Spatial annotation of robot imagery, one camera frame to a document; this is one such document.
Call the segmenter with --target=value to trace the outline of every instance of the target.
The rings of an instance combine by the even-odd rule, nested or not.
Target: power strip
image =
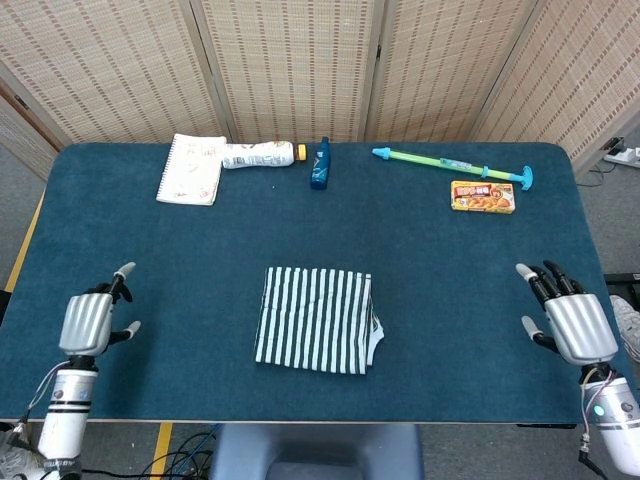
[[[633,148],[627,148],[624,152],[620,152],[617,155],[605,155],[603,160],[640,168],[640,148],[636,148],[635,150]]]

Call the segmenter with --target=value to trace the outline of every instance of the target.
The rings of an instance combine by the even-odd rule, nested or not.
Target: robotic hand
[[[530,317],[522,317],[522,325],[534,343],[582,369],[585,433],[578,460],[606,478],[588,456],[588,417],[593,413],[615,466],[621,472],[640,476],[640,407],[627,380],[608,363],[618,345],[607,317],[595,295],[568,278],[555,263],[545,260],[544,264],[553,279],[538,267],[519,263],[516,270],[545,310],[553,336],[546,335]]]
[[[140,328],[140,322],[136,321],[122,331],[111,331],[116,302],[121,296],[128,302],[133,300],[124,282],[135,266],[135,263],[127,263],[114,273],[110,284],[101,283],[69,301],[59,343],[68,360],[56,365],[45,376],[25,415],[9,435],[10,445],[31,451],[42,463],[42,468],[22,472],[19,476],[23,480],[44,477],[46,480],[78,480],[81,477],[80,450],[91,409],[93,384],[98,376],[95,358],[109,345],[131,339]],[[38,447],[34,448],[24,440],[26,424],[54,375],[49,410]]]

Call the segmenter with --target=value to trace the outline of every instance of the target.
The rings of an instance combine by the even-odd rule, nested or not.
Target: folded striped shirt
[[[365,374],[384,337],[371,304],[371,275],[270,267],[256,333],[256,362]]]

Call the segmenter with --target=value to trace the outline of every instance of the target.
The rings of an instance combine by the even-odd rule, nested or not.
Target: blue bottle
[[[329,137],[322,137],[322,143],[316,151],[311,171],[311,188],[324,190],[329,181],[329,169],[331,167],[331,151],[329,150]]]

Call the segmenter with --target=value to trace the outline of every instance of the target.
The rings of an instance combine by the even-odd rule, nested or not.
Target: blue table
[[[0,383],[12,386],[0,417],[19,416],[62,360],[69,297],[136,261],[134,303],[117,306],[114,324],[142,328],[98,359],[93,418],[578,422],[579,371],[527,338],[520,317],[542,311],[514,270],[556,260],[613,320],[564,151],[394,145],[507,171],[531,165],[535,183],[518,188],[515,213],[490,215],[451,210],[450,182],[473,178],[385,162],[373,146],[333,145],[326,191],[309,188],[310,162],[223,171],[213,207],[156,202],[168,145],[64,150],[0,328]],[[366,376],[254,363],[264,271],[277,265],[373,275],[386,338]],[[623,355],[616,365],[629,374]]]

